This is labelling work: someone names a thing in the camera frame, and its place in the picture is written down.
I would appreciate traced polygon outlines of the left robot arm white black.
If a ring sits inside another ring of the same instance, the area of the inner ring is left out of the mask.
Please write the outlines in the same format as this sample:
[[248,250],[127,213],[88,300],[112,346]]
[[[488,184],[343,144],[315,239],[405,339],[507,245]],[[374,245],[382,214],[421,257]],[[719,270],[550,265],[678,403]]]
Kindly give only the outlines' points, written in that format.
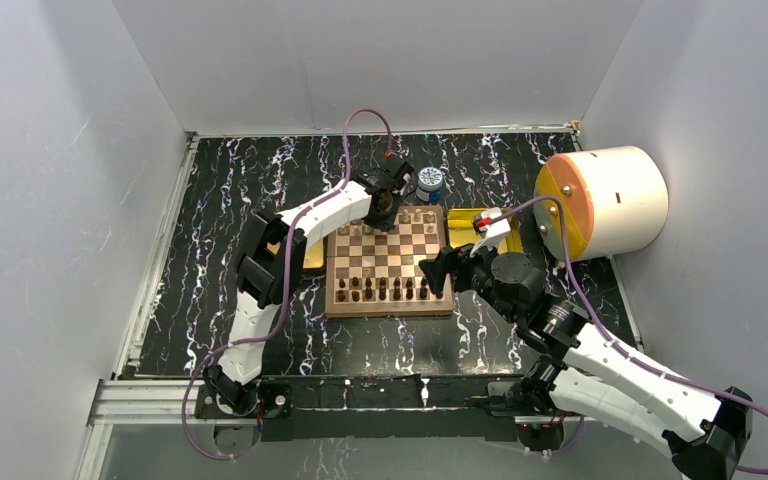
[[391,157],[381,166],[358,170],[337,187],[295,208],[252,215],[241,231],[236,264],[236,309],[229,341],[204,381],[235,416],[254,411],[263,350],[280,329],[301,280],[311,246],[339,227],[359,220],[382,231],[394,219],[414,174],[406,161]]

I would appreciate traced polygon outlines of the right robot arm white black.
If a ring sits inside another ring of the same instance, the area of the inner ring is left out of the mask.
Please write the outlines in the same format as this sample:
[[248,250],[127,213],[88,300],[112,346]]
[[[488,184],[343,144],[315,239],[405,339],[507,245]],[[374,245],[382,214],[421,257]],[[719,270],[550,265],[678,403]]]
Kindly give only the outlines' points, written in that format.
[[732,478],[751,435],[748,395],[699,391],[670,381],[669,369],[639,352],[622,355],[624,342],[548,292],[527,255],[499,252],[509,231],[485,227],[478,242],[445,246],[418,263],[431,292],[474,291],[539,354],[519,382],[489,384],[471,405],[499,416],[583,414],[650,444],[689,479]]

